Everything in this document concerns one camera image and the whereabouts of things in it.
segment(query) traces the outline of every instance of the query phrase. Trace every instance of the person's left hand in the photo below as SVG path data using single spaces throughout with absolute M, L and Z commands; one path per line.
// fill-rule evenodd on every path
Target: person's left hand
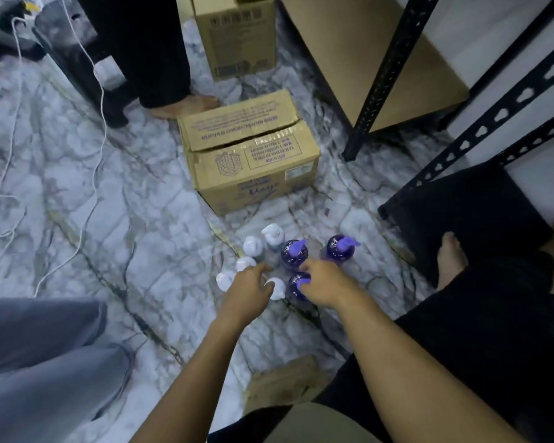
M 216 320 L 228 322 L 240 331 L 246 328 L 269 304 L 275 284 L 262 286 L 261 275 L 272 271 L 271 266 L 261 263 L 238 272 L 224 296 Z

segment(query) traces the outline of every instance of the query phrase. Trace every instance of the white bottle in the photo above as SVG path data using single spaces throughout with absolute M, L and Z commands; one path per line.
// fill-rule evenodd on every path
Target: white bottle
M 279 225 L 273 222 L 262 229 L 261 233 L 265 235 L 267 245 L 273 252 L 281 252 L 281 248 L 285 244 L 285 232 Z
M 260 262 L 263 259 L 265 245 L 263 244 L 263 241 L 261 241 L 256 236 L 247 236 L 246 238 L 244 238 L 242 249 L 244 250 L 244 253 L 246 253 L 246 256 L 250 256 L 251 258 L 254 258 L 257 262 Z
M 245 268 L 252 266 L 256 266 L 256 261 L 254 258 L 251 258 L 250 256 L 243 256 L 242 258 L 238 258 L 236 260 L 236 271 L 242 272 Z
M 234 272 L 233 270 L 224 270 L 223 272 L 220 272 L 215 276 L 215 282 L 217 283 L 217 287 L 220 288 L 220 290 L 222 290 L 223 292 L 227 292 L 234 282 L 235 277 L 236 272 Z
M 273 293 L 271 294 L 272 300 L 281 300 L 285 298 L 285 283 L 281 278 L 277 278 L 276 276 L 273 276 L 267 280 L 267 283 L 269 282 L 275 283 L 275 287 L 273 288 Z

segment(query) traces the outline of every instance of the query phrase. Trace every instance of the marble floor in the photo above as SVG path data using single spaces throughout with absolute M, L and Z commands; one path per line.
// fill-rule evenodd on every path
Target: marble floor
M 347 135 L 321 96 L 312 66 L 278 22 L 277 68 L 214 83 L 197 27 L 184 25 L 192 86 L 224 104 L 289 90 L 323 156 L 315 184 L 298 193 L 216 217 L 193 190 L 176 123 L 153 118 L 139 104 L 127 127 L 109 131 L 97 173 L 103 127 L 49 58 L 23 63 L 22 106 L 14 156 L 0 201 L 0 297 L 31 297 L 39 280 L 74 252 L 95 201 L 79 254 L 40 286 L 40 297 L 97 297 L 109 305 L 107 338 L 137 352 L 134 375 L 105 416 L 81 426 L 68 442 L 125 442 L 135 432 L 214 319 L 222 293 L 215 275 L 233 268 L 245 236 L 277 222 L 288 238 L 325 242 L 337 231 L 362 242 L 354 276 L 393 318 L 430 293 L 400 256 L 401 241 L 377 208 L 444 145 L 418 130 L 393 132 L 365 146 L 355 162 L 339 157 Z M 18 60 L 0 59 L 0 173 L 15 114 Z M 335 370 L 348 354 L 338 322 L 272 302 L 249 326 L 232 358 L 212 430 L 237 420 L 251 372 L 304 354 Z

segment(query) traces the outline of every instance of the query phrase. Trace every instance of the gray pants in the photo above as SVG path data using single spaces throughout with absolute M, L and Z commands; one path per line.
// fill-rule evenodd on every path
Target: gray pants
M 0 298 L 0 443 L 60 442 L 121 394 L 133 354 L 91 345 L 106 322 L 99 301 Z

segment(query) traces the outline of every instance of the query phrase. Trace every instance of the purple pump bottle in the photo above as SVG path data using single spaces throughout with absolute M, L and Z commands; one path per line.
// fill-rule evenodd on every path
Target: purple pump bottle
M 308 247 L 306 240 L 291 239 L 281 249 L 281 264 L 290 271 L 297 272 L 302 263 L 308 259 Z
M 326 243 L 322 251 L 322 259 L 334 261 L 340 265 L 353 257 L 355 247 L 358 245 L 361 244 L 350 236 L 336 234 Z
M 310 301 L 308 297 L 302 294 L 300 286 L 304 283 L 310 283 L 310 274 L 306 272 L 296 273 L 287 283 L 287 294 L 300 301 Z

